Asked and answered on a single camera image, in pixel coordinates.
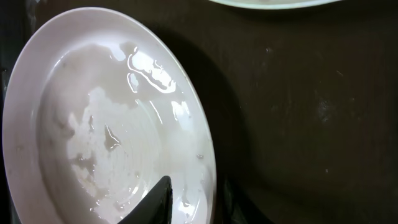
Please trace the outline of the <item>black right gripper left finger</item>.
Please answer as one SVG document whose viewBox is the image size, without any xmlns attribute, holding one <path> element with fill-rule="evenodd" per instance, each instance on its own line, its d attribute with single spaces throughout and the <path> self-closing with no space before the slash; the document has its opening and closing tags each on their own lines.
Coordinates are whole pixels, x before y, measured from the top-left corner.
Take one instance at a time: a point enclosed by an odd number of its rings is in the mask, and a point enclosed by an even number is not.
<svg viewBox="0 0 398 224">
<path fill-rule="evenodd" d="M 172 181 L 165 175 L 118 224 L 171 224 L 172 205 Z"/>
</svg>

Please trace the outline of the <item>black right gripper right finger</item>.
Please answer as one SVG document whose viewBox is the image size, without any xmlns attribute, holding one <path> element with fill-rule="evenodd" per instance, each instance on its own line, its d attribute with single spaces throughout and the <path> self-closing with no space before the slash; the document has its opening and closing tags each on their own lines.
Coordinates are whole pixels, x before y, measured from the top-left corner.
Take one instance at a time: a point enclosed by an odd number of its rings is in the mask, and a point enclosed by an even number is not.
<svg viewBox="0 0 398 224">
<path fill-rule="evenodd" d="M 224 223 L 274 224 L 260 211 L 243 189 L 231 179 L 221 181 L 220 193 Z"/>
</svg>

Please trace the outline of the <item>pink white plate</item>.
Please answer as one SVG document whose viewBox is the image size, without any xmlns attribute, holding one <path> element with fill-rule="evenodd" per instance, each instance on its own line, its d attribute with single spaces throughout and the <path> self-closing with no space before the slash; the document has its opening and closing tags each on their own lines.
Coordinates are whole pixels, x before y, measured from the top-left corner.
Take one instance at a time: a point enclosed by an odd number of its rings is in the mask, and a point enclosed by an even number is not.
<svg viewBox="0 0 398 224">
<path fill-rule="evenodd" d="M 22 49 L 2 117 L 22 223 L 119 223 L 165 175 L 172 223 L 211 223 L 216 163 L 198 95 L 168 47 L 118 11 L 81 7 Z"/>
</svg>

